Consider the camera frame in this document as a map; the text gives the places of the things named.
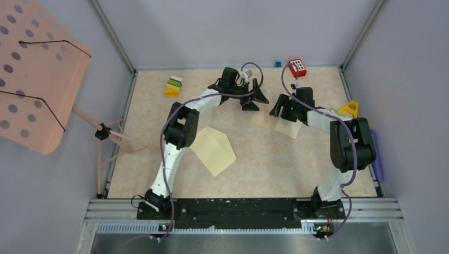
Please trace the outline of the letter sheet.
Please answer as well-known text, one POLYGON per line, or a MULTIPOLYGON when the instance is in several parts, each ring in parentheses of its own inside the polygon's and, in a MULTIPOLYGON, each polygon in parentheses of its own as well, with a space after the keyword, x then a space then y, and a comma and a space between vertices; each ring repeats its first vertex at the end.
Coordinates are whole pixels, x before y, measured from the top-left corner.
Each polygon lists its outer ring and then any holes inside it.
POLYGON ((287 135, 290 138, 296 139, 302 125, 303 124, 300 121, 292 122, 285 119, 279 119, 274 130, 287 135))

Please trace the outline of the pink paper sheet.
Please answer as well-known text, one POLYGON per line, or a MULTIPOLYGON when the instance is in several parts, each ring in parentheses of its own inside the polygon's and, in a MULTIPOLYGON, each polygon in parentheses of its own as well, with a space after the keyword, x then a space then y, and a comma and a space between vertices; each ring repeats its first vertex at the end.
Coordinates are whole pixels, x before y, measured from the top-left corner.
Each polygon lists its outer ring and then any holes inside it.
POLYGON ((278 121, 278 117, 270 116, 266 112, 259 111, 254 113, 250 122, 268 130, 274 130, 278 121))

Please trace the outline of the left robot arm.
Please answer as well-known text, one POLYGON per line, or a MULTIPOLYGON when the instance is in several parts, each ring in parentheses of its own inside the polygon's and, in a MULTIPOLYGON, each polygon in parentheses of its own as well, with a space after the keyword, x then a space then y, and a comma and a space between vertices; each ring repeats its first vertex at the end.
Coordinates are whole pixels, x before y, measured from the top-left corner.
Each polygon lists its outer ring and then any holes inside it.
POLYGON ((221 77, 197 98, 172 105, 159 137, 158 173, 143 198, 156 218, 163 219, 169 214, 174 178, 185 150, 196 138, 200 115, 230 98, 239 100, 243 111, 259 111, 256 103, 269 103, 261 90, 264 79, 251 76, 250 70, 226 67, 221 77))

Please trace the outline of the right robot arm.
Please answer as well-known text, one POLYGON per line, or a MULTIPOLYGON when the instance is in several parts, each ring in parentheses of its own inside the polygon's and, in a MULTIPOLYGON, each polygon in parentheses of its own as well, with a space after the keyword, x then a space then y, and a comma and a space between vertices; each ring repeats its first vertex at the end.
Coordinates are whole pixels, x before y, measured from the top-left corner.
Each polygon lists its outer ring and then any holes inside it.
POLYGON ((350 118, 316 107, 310 87, 296 88, 292 95, 280 94, 270 116, 301 123, 329 135, 332 170, 317 186, 310 201, 311 213, 325 218, 337 207, 345 186, 376 160, 376 150, 366 118, 350 118))

